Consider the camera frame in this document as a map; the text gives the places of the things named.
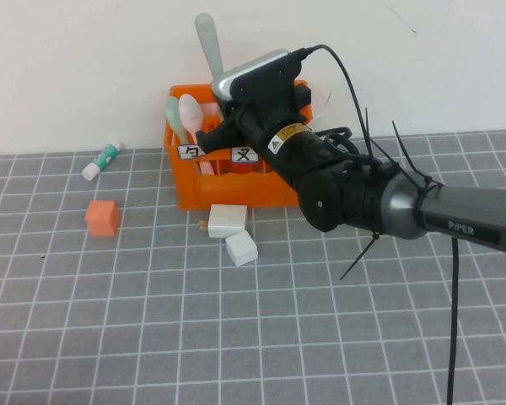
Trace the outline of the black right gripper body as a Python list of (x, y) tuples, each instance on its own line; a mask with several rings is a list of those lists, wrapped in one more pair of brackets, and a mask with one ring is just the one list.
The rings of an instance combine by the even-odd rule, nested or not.
[(241, 145), (263, 148), (266, 138), (283, 127), (310, 121), (311, 115), (298, 111), (294, 88), (282, 90), (261, 100), (252, 100), (234, 109)]

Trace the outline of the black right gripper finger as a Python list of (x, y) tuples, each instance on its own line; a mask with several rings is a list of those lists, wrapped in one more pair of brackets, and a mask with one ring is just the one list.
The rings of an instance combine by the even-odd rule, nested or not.
[(218, 126), (208, 132), (197, 131), (196, 143), (205, 154), (239, 147), (241, 145), (241, 135), (235, 125), (235, 118), (233, 116), (225, 118)]
[(311, 104), (311, 89), (305, 83), (295, 84), (294, 93), (298, 111), (302, 111)]

